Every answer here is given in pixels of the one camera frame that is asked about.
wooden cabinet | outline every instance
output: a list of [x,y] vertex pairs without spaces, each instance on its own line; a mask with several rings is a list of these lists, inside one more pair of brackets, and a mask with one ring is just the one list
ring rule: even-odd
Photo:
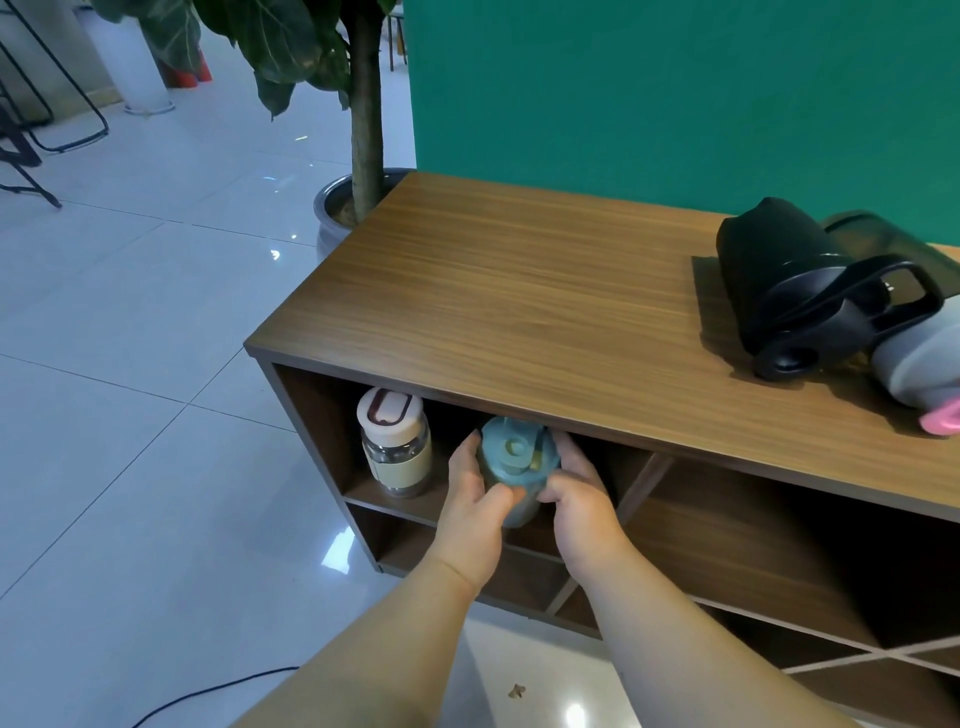
[[[634,544],[757,653],[874,723],[960,726],[960,438],[924,435],[855,364],[753,378],[721,219],[414,174],[247,350],[376,568],[417,564],[473,428],[564,427]],[[372,385],[424,397],[418,497],[370,475]],[[549,507],[507,532],[479,598],[599,636]]]

black bottle handle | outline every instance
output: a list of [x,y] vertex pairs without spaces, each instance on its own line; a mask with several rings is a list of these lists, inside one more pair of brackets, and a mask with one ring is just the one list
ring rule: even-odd
[[924,290],[924,294],[916,301],[889,306],[886,310],[870,317],[874,329],[883,336],[897,333],[915,323],[917,317],[940,310],[944,303],[944,295],[922,265],[895,253],[875,255],[847,266],[843,273],[812,299],[784,311],[773,321],[765,323],[763,328],[768,330],[782,328],[791,321],[813,313],[821,306],[848,298],[856,288],[868,280],[880,279],[902,269],[909,270],[913,274]]

person's left hand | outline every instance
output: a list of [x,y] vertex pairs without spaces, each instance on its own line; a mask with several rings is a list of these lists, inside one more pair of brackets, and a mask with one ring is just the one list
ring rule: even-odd
[[484,494],[476,451],[480,433],[474,430],[450,456],[450,487],[437,523],[437,536],[424,561],[435,559],[460,574],[480,594],[500,560],[500,529],[510,509],[523,499],[522,488],[497,483]]

finger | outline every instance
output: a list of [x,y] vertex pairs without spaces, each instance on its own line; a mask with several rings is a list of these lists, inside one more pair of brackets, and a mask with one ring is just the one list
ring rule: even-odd
[[490,519],[499,528],[510,510],[523,500],[526,491],[523,488],[511,488],[509,485],[497,483],[480,498],[477,503],[476,515],[482,519]]
[[537,493],[537,500],[541,503],[564,503],[576,497],[577,491],[583,488],[603,490],[603,486],[594,483],[582,475],[567,471],[554,471],[546,479],[546,487]]
[[462,498],[467,502],[475,503],[483,496],[483,477],[480,475],[476,456],[480,440],[480,433],[473,430],[450,455],[447,502]]
[[550,434],[553,436],[557,453],[560,455],[560,467],[565,471],[585,478],[595,485],[600,485],[600,475],[597,474],[596,468],[593,467],[593,463],[587,460],[587,456],[584,455],[579,446],[573,442],[569,433],[551,427]]
[[480,445],[480,433],[473,430],[467,439],[464,440],[450,455],[448,465],[450,468],[450,486],[459,479],[459,473],[480,474],[480,466],[477,464],[477,448]]

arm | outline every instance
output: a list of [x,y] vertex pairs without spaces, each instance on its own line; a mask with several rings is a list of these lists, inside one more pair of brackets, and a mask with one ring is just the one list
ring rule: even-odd
[[467,609],[493,575],[503,520],[523,496],[505,485],[484,495],[479,442],[474,432],[450,457],[437,536],[420,564],[235,728],[433,725]]
[[557,544],[643,728],[854,728],[690,601],[627,539],[596,470],[555,432]]

